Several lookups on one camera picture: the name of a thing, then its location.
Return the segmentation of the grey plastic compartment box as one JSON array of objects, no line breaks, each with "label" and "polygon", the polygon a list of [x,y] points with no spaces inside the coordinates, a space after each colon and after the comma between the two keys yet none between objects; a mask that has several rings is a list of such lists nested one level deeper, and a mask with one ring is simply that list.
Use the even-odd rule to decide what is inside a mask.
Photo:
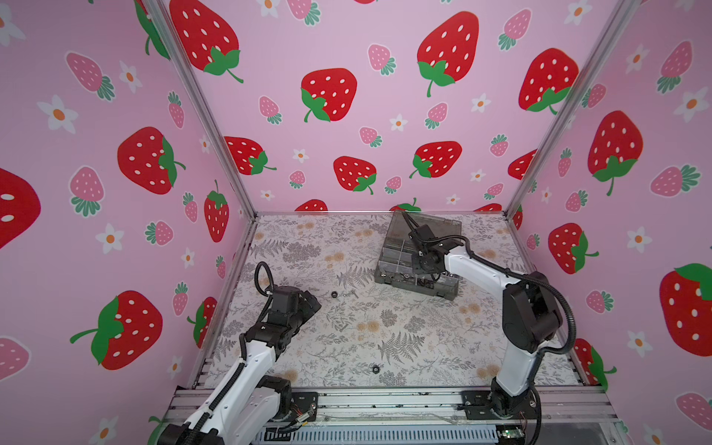
[{"label": "grey plastic compartment box", "polygon": [[405,211],[394,211],[375,270],[375,282],[454,300],[459,291],[459,278],[437,272],[434,261],[426,260],[409,235],[413,229],[404,217]]}]

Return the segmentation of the silver screw pair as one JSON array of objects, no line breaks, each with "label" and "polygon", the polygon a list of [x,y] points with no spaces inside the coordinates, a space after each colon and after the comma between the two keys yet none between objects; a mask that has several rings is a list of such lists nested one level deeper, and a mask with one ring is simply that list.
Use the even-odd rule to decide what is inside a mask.
[{"label": "silver screw pair", "polygon": [[356,298],[356,299],[359,298],[358,294],[356,293],[356,291],[354,289],[349,290],[349,291],[344,291],[341,294],[341,297],[342,298]]}]

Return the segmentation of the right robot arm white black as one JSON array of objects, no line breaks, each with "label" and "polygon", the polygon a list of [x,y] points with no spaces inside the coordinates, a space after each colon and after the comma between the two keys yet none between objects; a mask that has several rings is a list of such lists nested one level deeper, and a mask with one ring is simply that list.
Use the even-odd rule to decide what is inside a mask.
[{"label": "right robot arm white black", "polygon": [[541,273],[524,274],[486,260],[463,235],[436,237],[409,215],[415,259],[428,274],[459,276],[502,298],[502,331],[508,341],[500,373],[491,382],[489,406],[513,416],[535,394],[534,380],[547,354],[566,355],[575,346],[574,313],[563,294]]}]

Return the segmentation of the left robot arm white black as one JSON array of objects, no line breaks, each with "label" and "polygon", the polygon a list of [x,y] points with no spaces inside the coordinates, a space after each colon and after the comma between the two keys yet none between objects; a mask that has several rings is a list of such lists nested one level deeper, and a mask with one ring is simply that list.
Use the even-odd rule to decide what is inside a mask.
[{"label": "left robot arm white black", "polygon": [[240,354],[211,395],[180,426],[170,424],[159,444],[250,444],[272,419],[291,414],[291,383],[268,372],[321,304],[296,287],[267,292],[264,314],[239,338]]}]

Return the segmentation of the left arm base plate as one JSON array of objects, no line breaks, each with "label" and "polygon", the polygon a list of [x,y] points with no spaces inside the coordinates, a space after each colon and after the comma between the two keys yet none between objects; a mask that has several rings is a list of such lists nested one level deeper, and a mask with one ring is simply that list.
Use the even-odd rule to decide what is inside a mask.
[{"label": "left arm base plate", "polygon": [[314,391],[292,392],[290,399],[279,396],[280,405],[271,422],[294,422],[299,417],[307,415],[305,421],[315,421],[318,413],[319,393]]}]

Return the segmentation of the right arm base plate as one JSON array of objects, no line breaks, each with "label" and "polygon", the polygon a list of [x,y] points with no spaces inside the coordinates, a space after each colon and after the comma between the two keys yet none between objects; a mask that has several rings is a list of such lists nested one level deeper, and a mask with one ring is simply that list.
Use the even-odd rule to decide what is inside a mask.
[{"label": "right arm base plate", "polygon": [[463,411],[467,420],[495,422],[535,420],[541,414],[539,402],[531,391],[511,397],[506,392],[465,390],[457,410]]}]

